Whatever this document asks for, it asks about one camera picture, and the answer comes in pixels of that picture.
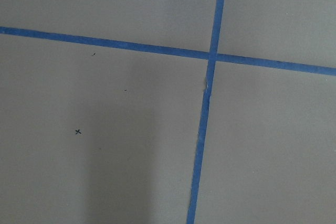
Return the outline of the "crossing blue tape strip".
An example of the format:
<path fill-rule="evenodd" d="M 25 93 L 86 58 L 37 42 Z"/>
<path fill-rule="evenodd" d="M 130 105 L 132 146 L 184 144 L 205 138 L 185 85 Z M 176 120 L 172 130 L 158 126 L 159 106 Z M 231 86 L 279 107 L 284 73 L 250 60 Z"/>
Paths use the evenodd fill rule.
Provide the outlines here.
<path fill-rule="evenodd" d="M 187 224 L 193 224 L 195 222 L 197 199 L 198 199 L 198 192 L 200 188 L 199 184 L 201 180 L 202 163 L 203 163 L 207 124 L 208 124 L 208 117 L 209 117 L 209 107 L 210 107 L 210 101 L 211 101 L 211 95 L 212 95 L 214 72 L 215 72 L 215 66 L 216 66 L 216 56 L 217 56 L 218 43 L 219 43 L 219 37 L 220 37 L 220 32 L 221 32 L 220 30 L 221 30 L 221 24 L 222 24 L 224 3 L 225 3 L 225 0 L 216 0 L 214 20 L 213 20 L 213 26 L 212 26 L 211 43 L 209 46 L 207 69 L 206 69 L 206 76 L 205 76 L 205 90 L 203 93 L 201 116 L 200 116 L 200 121 L 199 121 L 197 143 L 196 143 L 195 156 L 194 156 L 190 202 L 189 202 L 187 215 L 186 215 Z"/>

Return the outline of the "long blue tape strip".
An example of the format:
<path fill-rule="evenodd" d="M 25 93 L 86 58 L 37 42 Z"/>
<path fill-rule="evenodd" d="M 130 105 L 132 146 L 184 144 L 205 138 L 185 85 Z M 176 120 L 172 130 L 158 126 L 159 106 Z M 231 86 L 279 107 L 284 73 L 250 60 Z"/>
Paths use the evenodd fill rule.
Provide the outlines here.
<path fill-rule="evenodd" d="M 75 44 L 83 44 L 83 45 L 91 45 L 91 46 L 99 46 L 99 47 L 125 49 L 125 50 L 140 51 L 140 52 L 150 52 L 154 54 L 181 56 L 181 57 L 186 57 L 186 58 L 195 58 L 195 59 L 204 59 L 204 60 L 208 59 L 210 56 L 209 52 L 204 52 L 204 51 L 165 47 L 165 46 L 156 46 L 156 45 L 147 45 L 147 44 L 138 44 L 134 42 L 109 40 L 109 39 L 93 38 L 93 37 L 86 37 L 86 36 L 67 35 L 67 34 L 60 34 L 60 33 L 48 33 L 44 31 L 4 27 L 4 26 L 1 27 L 1 34 L 54 40 L 54 41 L 61 41 L 61 42 L 70 42 L 70 43 L 75 43 Z M 220 62 L 236 63 L 236 64 L 241 64 L 241 65 L 258 66 L 258 67 L 275 68 L 275 69 L 283 69 L 283 70 L 291 70 L 291 71 L 299 71 L 299 72 L 335 76 L 335 68 L 332 68 L 332 67 L 307 65 L 307 64 L 302 64 L 302 63 L 260 59 L 260 58 L 253 58 L 253 57 L 243 57 L 243 56 L 235 56 L 235 55 L 227 55 L 227 54 L 217 54 L 215 59 L 216 61 L 220 61 Z"/>

